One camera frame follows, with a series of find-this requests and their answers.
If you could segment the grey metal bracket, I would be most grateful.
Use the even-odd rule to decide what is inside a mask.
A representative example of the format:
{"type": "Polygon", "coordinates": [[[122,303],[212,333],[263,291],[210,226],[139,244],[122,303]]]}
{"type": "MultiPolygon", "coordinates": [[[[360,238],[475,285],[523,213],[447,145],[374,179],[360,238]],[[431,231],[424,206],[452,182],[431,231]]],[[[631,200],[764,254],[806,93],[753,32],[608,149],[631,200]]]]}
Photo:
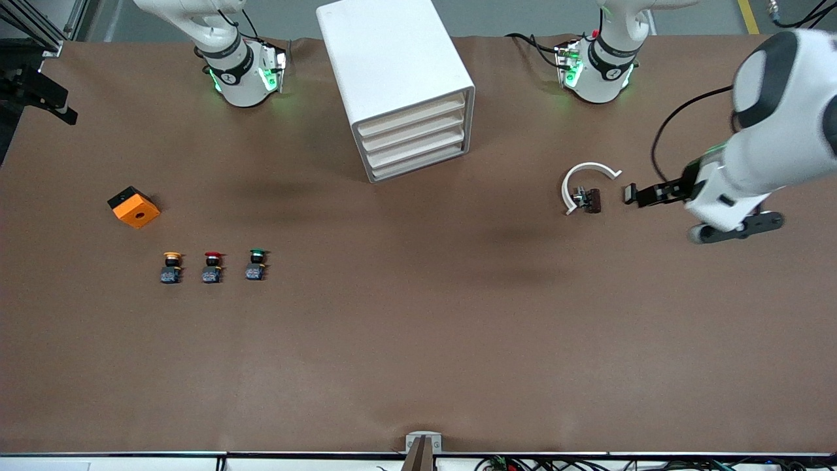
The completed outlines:
{"type": "Polygon", "coordinates": [[[405,436],[405,454],[409,453],[413,442],[421,439],[422,436],[426,438],[426,445],[432,450],[434,455],[443,453],[443,436],[440,432],[412,431],[405,436]]]}

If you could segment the aluminium frame profile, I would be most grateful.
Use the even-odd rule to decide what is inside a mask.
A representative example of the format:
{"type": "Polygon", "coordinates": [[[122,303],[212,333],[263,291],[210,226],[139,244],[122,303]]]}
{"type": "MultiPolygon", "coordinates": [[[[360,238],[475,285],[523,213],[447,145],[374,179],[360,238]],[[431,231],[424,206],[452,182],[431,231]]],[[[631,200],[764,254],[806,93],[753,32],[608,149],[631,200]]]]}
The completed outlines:
{"type": "Polygon", "coordinates": [[[30,40],[46,57],[78,37],[92,0],[0,0],[0,40],[30,40]]]}

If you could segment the brown table cover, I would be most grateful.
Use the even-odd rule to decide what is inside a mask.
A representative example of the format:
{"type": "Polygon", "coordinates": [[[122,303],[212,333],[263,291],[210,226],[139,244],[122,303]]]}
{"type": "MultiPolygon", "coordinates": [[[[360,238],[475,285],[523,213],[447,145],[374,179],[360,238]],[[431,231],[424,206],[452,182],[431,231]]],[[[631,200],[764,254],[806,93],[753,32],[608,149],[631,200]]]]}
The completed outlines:
{"type": "Polygon", "coordinates": [[[837,178],[713,245],[681,205],[620,200],[655,181],[664,117],[760,42],[652,37],[597,107],[518,41],[455,39],[470,152],[382,184],[320,40],[254,109],[187,44],[67,44],[44,72],[77,124],[27,109],[0,169],[0,452],[388,452],[419,430],[470,452],[837,452],[837,178]],[[161,209],[141,229],[107,205],[129,186],[161,209]]]}

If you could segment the orange box with hole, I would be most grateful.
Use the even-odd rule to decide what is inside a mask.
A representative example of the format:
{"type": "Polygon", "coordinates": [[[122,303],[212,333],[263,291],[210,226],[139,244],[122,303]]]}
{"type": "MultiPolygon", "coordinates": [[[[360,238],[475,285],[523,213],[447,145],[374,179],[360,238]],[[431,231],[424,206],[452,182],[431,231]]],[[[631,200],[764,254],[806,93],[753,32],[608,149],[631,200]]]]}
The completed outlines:
{"type": "Polygon", "coordinates": [[[114,216],[135,229],[141,229],[161,214],[161,209],[152,200],[129,186],[107,200],[114,216]]]}

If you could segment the green push button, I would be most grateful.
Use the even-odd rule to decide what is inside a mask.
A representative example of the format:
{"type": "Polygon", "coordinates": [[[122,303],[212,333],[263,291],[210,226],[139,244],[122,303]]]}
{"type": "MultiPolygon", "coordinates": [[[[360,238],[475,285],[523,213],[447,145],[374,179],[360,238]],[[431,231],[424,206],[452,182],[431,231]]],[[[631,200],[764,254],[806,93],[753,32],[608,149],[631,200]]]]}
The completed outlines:
{"type": "Polygon", "coordinates": [[[269,251],[254,248],[249,251],[248,264],[245,266],[245,279],[248,281],[262,281],[268,268],[266,259],[269,251]]]}

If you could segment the small brown component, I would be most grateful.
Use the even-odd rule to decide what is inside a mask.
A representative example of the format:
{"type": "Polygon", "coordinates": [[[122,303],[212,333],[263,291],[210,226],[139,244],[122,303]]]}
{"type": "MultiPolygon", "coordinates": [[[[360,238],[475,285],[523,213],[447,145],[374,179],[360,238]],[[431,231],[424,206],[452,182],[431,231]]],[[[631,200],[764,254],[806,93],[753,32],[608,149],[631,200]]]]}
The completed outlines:
{"type": "Polygon", "coordinates": [[[583,209],[586,213],[598,214],[602,211],[602,198],[599,188],[585,190],[582,186],[578,186],[572,194],[572,199],[577,208],[583,209]]]}

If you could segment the silver connector box green light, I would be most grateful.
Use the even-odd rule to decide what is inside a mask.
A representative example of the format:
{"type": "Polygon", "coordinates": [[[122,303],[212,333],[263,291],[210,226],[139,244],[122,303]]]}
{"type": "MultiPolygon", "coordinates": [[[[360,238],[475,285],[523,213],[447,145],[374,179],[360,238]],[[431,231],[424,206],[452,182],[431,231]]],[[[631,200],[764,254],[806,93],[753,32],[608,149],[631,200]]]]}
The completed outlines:
{"type": "Polygon", "coordinates": [[[284,72],[287,65],[287,54],[284,48],[260,43],[260,78],[269,94],[281,93],[284,72]]]}
{"type": "Polygon", "coordinates": [[[562,88],[574,89],[578,77],[583,69],[580,57],[583,40],[569,40],[554,46],[554,57],[557,65],[557,77],[562,88]]]}

